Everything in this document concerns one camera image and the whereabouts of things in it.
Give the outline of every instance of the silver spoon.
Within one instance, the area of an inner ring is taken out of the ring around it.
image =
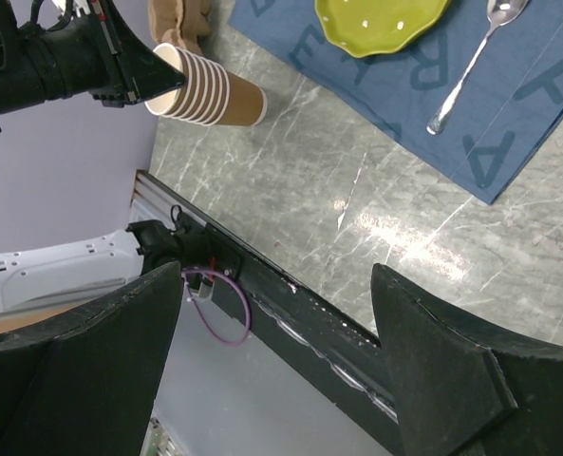
[[[429,121],[429,124],[426,126],[426,131],[428,131],[431,135],[439,135],[442,133],[448,123],[450,114],[452,114],[452,109],[454,109],[456,100],[462,92],[464,83],[469,78],[471,70],[475,66],[481,52],[488,44],[488,40],[492,34],[499,27],[506,26],[507,24],[513,22],[519,14],[524,11],[528,2],[529,0],[488,0],[488,20],[490,21],[490,28],[479,44],[478,50],[471,59],[471,62],[469,62],[467,69],[464,70],[459,82],[452,89],[448,98],[445,99],[445,102],[443,102],[438,111],[435,113],[435,116],[433,116],[433,118]]]

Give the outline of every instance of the lavender wall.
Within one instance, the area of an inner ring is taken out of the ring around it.
[[[12,0],[18,22],[28,0]],[[116,0],[151,46],[145,0]],[[54,22],[49,0],[44,21]],[[0,252],[91,238],[124,227],[156,118],[143,105],[104,108],[84,94],[0,117]]]

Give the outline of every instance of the gray marble surface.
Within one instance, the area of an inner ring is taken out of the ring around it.
[[[493,206],[460,189],[227,25],[206,53],[262,86],[254,128],[161,120],[151,172],[374,329],[371,266],[563,345],[563,122]]]

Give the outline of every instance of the blue cloth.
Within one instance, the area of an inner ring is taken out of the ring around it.
[[[494,202],[563,117],[563,0],[531,0],[497,30],[437,137],[426,124],[489,27],[486,2],[453,0],[407,49],[365,59],[326,41],[313,4],[236,0],[231,25],[480,200]]]

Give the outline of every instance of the stacked paper cup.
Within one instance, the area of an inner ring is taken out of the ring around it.
[[[266,94],[216,62],[163,43],[155,53],[186,75],[187,84],[146,102],[162,117],[200,125],[256,125],[267,110]]]

